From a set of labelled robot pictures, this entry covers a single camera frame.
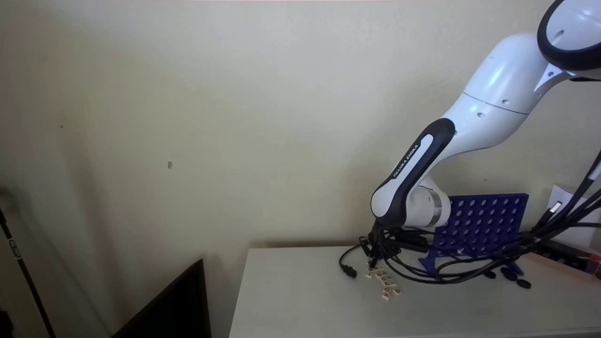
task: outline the cable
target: cable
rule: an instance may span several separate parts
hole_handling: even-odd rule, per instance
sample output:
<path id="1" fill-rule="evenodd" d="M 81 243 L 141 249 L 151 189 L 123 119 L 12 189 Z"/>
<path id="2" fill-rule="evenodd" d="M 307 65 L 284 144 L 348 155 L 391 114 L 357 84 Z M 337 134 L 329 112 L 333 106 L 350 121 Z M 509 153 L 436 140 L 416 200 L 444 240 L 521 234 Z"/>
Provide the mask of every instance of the cable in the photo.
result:
<path id="1" fill-rule="evenodd" d="M 49 318 L 49 315 L 47 315 L 47 311 L 46 311 L 46 307 L 44 307 L 44 302 L 42 302 L 42 296 L 40 296 L 38 286 L 36 286 L 36 283 L 34 283 L 34 277 L 32 277 L 31 270 L 27 268 L 27 264 L 25 264 L 25 260 L 23 260 L 23 256 L 21 256 L 17 240 L 16 240 L 14 234 L 12 234 L 12 230 L 10 230 L 8 223 L 6 223 L 6 217 L 4 217 L 4 211 L 2 211 L 2 210 L 0 210 L 0 226 L 2 226 L 2 230 L 4 230 L 6 240 L 10 241 L 10 245 L 12 245 L 12 249 L 14 249 L 14 255 L 16 255 L 16 258 L 17 258 L 17 262 L 19 262 L 19 268 L 21 268 L 25 279 L 27 279 L 27 285 L 31 286 L 31 292 L 32 292 L 32 296 L 34 296 L 34 300 L 36 300 L 36 305 L 38 305 L 38 311 L 40 311 L 40 315 L 42 315 L 44 326 L 46 326 L 47 333 L 49 333 L 51 338 L 55 338 L 57 333 L 55 333 L 53 322 L 51 322 L 51 318 Z"/>
<path id="2" fill-rule="evenodd" d="M 361 245 L 361 243 L 352 245 L 350 249 L 346 249 L 346 251 L 339 256 L 339 266 L 340 266 L 340 270 L 342 270 L 346 275 L 354 277 L 354 279 L 357 277 L 357 270 L 355 270 L 352 264 L 346 264 L 344 258 L 346 258 L 352 251 L 355 251 L 359 245 Z"/>
<path id="3" fill-rule="evenodd" d="M 449 283 L 463 283 L 463 281 L 474 279 L 483 273 L 494 275 L 494 271 L 493 271 L 494 268 L 504 266 L 504 264 L 506 266 L 515 264 L 515 260 L 521 255 L 540 249 L 551 238 L 555 238 L 556 234 L 564 232 L 570 226 L 601 226 L 601 223 L 586 223 L 586 221 L 583 223 L 583 219 L 590 211 L 601 208 L 601 189 L 598 189 L 585 202 L 579 204 L 583 194 L 594 185 L 594 181 L 598 179 L 600 174 L 601 174 L 601 151 L 598 153 L 596 161 L 590 164 L 586 176 L 579 183 L 573 196 L 564 206 L 560 202 L 556 202 L 555 206 L 545 210 L 545 213 L 540 217 L 540 221 L 536 223 L 534 228 L 523 230 L 523 232 L 519 232 L 517 238 L 500 243 L 498 251 L 494 255 L 468 256 L 468 258 L 453 255 L 451 260 L 446 260 L 440 266 L 436 266 L 436 273 L 432 275 L 429 270 L 414 266 L 410 262 L 404 262 L 399 256 L 401 249 L 408 249 L 408 247 L 412 249 L 412 245 L 408 245 L 412 240 L 408 240 L 404 236 L 421 236 L 421 240 L 425 240 L 425 243 L 421 243 L 425 249 L 436 249 L 436 245 L 432 245 L 432 241 L 429 241 L 425 238 L 427 234 L 432 234 L 432 232 L 419 230 L 419 228 L 399 228 L 397 232 L 393 232 L 393 236 L 391 234 L 387 236 L 387 234 L 380 232 L 382 228 L 378 228 L 378 223 L 376 223 L 372 232 L 369 234 L 369 240 L 363 238 L 363 240 L 359 240 L 357 245 L 352 245 L 350 249 L 346 249 L 340 255 L 339 264 L 350 277 L 357 277 L 357 270 L 350 264 L 344 264 L 344 258 L 354 249 L 363 245 L 365 253 L 370 256 L 370 268 L 374 268 L 378 260 L 384 260 L 393 271 L 397 271 L 399 275 L 402 275 L 406 279 L 417 281 L 417 283 L 449 285 Z M 479 268 L 472 268 L 472 270 L 444 271 L 449 266 L 478 262 L 478 260 L 489 260 L 489 262 L 485 262 Z"/>

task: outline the table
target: table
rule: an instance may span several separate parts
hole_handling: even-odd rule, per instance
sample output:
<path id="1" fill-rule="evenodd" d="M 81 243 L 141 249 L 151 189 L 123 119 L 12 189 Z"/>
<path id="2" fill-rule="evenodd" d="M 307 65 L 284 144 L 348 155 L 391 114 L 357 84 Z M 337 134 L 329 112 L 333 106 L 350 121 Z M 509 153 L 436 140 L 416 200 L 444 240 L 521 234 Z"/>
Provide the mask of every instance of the table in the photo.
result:
<path id="1" fill-rule="evenodd" d="M 540 255 L 519 264 L 532 288 L 504 277 L 459 285 L 425 285 L 397 277 L 399 298 L 384 300 L 365 277 L 363 251 L 348 262 L 346 247 L 250 249 L 231 338 L 359 338 L 359 335 L 601 335 L 601 281 Z"/>

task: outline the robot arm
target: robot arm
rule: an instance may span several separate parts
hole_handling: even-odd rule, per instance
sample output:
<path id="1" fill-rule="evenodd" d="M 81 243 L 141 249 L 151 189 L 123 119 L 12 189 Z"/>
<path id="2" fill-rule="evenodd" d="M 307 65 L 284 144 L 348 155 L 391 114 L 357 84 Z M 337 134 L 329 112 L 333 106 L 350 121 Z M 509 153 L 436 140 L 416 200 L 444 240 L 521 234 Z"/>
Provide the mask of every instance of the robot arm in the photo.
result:
<path id="1" fill-rule="evenodd" d="M 372 194 L 376 225 L 444 225 L 449 196 L 429 176 L 446 157 L 511 136 L 560 80 L 601 76 L 601 1 L 558 0 L 540 33 L 506 37 L 479 65 L 455 104 L 410 146 Z"/>

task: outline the blue pegboard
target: blue pegboard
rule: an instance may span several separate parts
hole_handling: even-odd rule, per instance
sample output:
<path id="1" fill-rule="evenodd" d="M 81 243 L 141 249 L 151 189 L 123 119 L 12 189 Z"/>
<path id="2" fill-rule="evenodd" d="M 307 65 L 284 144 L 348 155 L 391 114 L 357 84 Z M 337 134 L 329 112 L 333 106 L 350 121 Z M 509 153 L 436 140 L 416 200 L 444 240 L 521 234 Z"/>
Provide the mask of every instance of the blue pegboard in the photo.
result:
<path id="1" fill-rule="evenodd" d="M 489 256 L 517 238 L 526 193 L 506 194 L 453 194 L 447 225 L 438 226 L 432 249 L 421 258 L 431 275 L 436 273 L 436 258 L 446 255 Z"/>

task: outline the black cable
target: black cable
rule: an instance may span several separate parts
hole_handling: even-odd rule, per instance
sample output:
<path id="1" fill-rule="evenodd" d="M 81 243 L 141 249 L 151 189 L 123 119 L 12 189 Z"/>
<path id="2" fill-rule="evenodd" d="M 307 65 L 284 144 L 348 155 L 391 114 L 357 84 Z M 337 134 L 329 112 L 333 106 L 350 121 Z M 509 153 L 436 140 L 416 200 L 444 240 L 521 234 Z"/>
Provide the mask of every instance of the black cable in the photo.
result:
<path id="1" fill-rule="evenodd" d="M 38 286 L 34 283 L 34 277 L 32 277 L 31 270 L 27 268 L 27 264 L 25 264 L 25 260 L 21 256 L 17 240 L 12 234 L 2 210 L 0 210 L 0 226 L 2 226 L 4 236 L 8 238 L 8 241 L 10 241 L 12 249 L 14 249 L 14 255 L 17 258 L 17 262 L 19 262 L 19 268 L 21 268 L 25 279 L 27 279 L 27 285 L 31 286 L 31 292 L 34 294 L 34 300 L 36 300 L 38 311 L 42 315 L 44 326 L 46 326 L 49 338 L 55 338 L 53 322 L 51 322 L 51 318 L 49 318 L 49 315 L 47 315 L 47 311 L 44 307 L 44 302 L 42 302 L 42 296 L 40 296 Z"/>
<path id="2" fill-rule="evenodd" d="M 346 264 L 344 258 L 346 258 L 352 251 L 355 251 L 359 245 L 361 245 L 361 243 L 352 245 L 350 249 L 346 249 L 346 251 L 339 256 L 339 266 L 340 266 L 340 270 L 342 270 L 346 275 L 354 277 L 354 279 L 357 277 L 357 270 L 355 270 L 352 264 Z"/>
<path id="3" fill-rule="evenodd" d="M 402 249 L 402 245 L 401 245 L 402 240 L 399 240 L 399 238 L 397 238 L 399 241 L 395 241 L 395 240 L 387 240 L 387 236 L 384 236 L 384 238 L 372 236 L 372 232 L 370 232 L 370 236 L 369 236 L 370 249 L 367 249 L 367 255 L 372 258 L 370 260 L 372 266 L 378 260 L 386 260 L 386 264 L 393 271 L 397 271 L 399 275 L 402 275 L 406 279 L 419 281 L 419 283 L 449 285 L 449 283 L 468 281 L 468 279 L 483 275 L 483 273 L 491 273 L 494 268 L 504 266 L 504 264 L 511 264 L 521 255 L 545 245 L 551 238 L 555 238 L 556 234 L 564 232 L 570 226 L 579 226 L 579 225 L 581 226 L 601 226 L 601 223 L 581 223 L 583 217 L 586 217 L 590 211 L 594 211 L 596 208 L 601 208 L 601 189 L 598 189 L 596 193 L 590 194 L 590 198 L 586 198 L 585 202 L 579 204 L 583 194 L 594 185 L 594 181 L 598 179 L 600 174 L 601 174 L 601 151 L 598 153 L 596 161 L 592 163 L 586 176 L 583 178 L 577 191 L 566 202 L 564 208 L 560 208 L 558 211 L 555 210 L 556 206 L 549 208 L 540 217 L 538 225 L 532 230 L 519 232 L 517 238 L 500 243 L 498 251 L 494 255 L 470 256 L 470 258 L 453 256 L 451 260 L 447 260 L 436 268 L 436 275 L 431 275 L 429 270 L 414 266 L 410 262 L 404 262 L 399 255 L 395 255 L 395 251 Z M 406 234 L 432 234 L 432 232 L 421 232 L 421 230 L 414 230 L 414 228 L 408 228 L 404 232 Z M 357 247 L 359 247 L 359 243 L 350 247 L 339 260 L 340 268 L 352 277 L 357 275 L 357 270 L 344 264 L 344 256 Z M 449 268 L 453 264 L 478 262 L 478 260 L 489 260 L 489 262 L 479 268 L 472 268 L 472 270 L 444 271 L 446 268 Z M 399 270 L 397 266 L 393 266 L 393 262 L 401 264 L 410 273 Z"/>
<path id="4" fill-rule="evenodd" d="M 601 223 L 575 223 L 573 226 L 601 226 Z"/>

